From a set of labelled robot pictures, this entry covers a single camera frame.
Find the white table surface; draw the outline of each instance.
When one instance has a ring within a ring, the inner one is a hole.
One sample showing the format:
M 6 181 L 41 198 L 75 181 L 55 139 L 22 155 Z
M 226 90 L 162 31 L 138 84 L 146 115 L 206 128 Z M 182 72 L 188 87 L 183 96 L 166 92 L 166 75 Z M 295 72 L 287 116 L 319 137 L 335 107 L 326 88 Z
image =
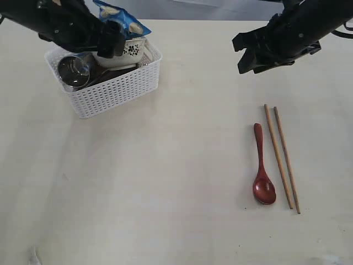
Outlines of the white table surface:
M 43 265 L 353 264 L 351 42 L 239 75 L 231 39 L 264 22 L 144 23 L 164 55 L 158 90 L 88 120 L 44 61 L 51 45 L 1 25 L 0 264 L 26 264 L 33 244 Z M 301 215 L 264 103 L 282 116 Z M 252 195 L 256 122 L 273 206 Z

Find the wooden spoon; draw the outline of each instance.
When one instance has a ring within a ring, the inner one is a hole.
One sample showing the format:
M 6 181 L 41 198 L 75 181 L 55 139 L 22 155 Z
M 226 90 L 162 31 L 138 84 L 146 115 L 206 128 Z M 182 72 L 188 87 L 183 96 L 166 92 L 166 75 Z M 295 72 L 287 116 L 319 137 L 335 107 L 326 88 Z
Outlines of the wooden spoon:
M 255 138 L 259 153 L 259 171 L 253 184 L 255 198 L 262 204 L 272 204 L 276 201 L 276 191 L 271 180 L 268 178 L 264 167 L 263 154 L 263 129 L 260 124 L 254 124 Z

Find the plastic bag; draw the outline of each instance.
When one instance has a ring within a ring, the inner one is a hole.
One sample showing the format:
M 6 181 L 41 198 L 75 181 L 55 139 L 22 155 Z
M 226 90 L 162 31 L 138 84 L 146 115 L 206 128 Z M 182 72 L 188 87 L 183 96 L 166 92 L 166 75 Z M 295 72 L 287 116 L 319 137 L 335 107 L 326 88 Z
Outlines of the plastic bag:
M 124 28 L 127 40 L 145 36 L 151 31 L 140 23 L 133 15 L 130 15 L 125 9 L 112 6 L 100 0 L 93 0 L 99 7 L 99 19 L 103 22 L 112 20 Z

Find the wooden chopstick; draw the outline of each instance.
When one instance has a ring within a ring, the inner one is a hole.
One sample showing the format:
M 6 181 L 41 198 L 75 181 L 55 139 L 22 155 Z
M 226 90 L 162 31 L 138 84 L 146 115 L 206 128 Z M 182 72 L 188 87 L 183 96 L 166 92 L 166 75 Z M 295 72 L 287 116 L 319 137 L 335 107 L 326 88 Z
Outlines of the wooden chopstick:
M 274 150 L 275 150 L 275 155 L 276 155 L 276 159 L 277 159 L 277 164 L 278 164 L 278 168 L 280 169 L 280 173 L 281 173 L 281 178 L 282 178 L 282 182 L 283 182 L 283 186 L 286 192 L 286 197 L 288 200 L 288 204 L 289 204 L 289 208 L 293 209 L 293 201 L 290 197 L 289 194 L 289 188 L 288 188 L 288 184 L 287 184 L 287 180 L 286 180 L 286 176 L 285 176 L 285 171 L 283 169 L 283 165 L 282 165 L 282 159 L 280 156 L 280 153 L 278 151 L 278 145 L 277 145 L 277 141 L 274 135 L 274 130 L 272 127 L 272 121 L 271 121 L 271 116 L 270 116 L 270 112 L 269 112 L 269 107 L 267 106 L 267 104 L 264 105 L 265 107 L 265 113 L 266 113 L 266 117 L 267 117 L 267 122 L 269 125 L 269 129 L 270 129 L 270 134 L 271 134 L 271 138 L 272 138 L 272 143 L 274 146 Z
M 288 149 L 287 149 L 287 145 L 286 145 L 286 140 L 285 140 L 285 136 L 284 136 L 284 133 L 283 133 L 283 130 L 282 130 L 282 123 L 281 123 L 280 116 L 278 114 L 277 107 L 274 108 L 274 111 L 275 111 L 275 116 L 276 116 L 276 120 L 277 120 L 278 131 L 280 132 L 280 136 L 281 136 L 283 152 L 285 153 L 285 158 L 286 158 L 286 163 L 287 163 L 287 168 L 288 168 L 288 173 L 289 173 L 289 179 L 291 180 L 293 196 L 294 196 L 294 202 L 296 203 L 297 212 L 300 214 L 299 200 L 298 200 L 296 185 L 294 183 L 294 177 L 293 177 L 293 172 L 292 172 L 291 161 L 289 159 L 289 154 L 288 154 Z

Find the white plastic basket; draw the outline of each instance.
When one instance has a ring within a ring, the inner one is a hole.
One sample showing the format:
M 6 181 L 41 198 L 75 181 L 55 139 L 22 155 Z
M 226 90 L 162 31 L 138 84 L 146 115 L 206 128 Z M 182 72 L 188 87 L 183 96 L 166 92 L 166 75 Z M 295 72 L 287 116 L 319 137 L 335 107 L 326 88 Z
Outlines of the white plastic basket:
M 47 52 L 45 59 L 56 79 L 62 84 L 62 90 L 69 96 L 73 109 L 81 119 L 96 116 L 158 87 L 162 54 L 149 41 L 146 41 L 145 54 L 140 62 L 140 65 L 143 65 L 142 67 L 76 92 L 73 92 L 70 86 L 60 80 L 57 72 L 57 64 L 60 59 L 70 54 L 72 53 L 57 47 Z

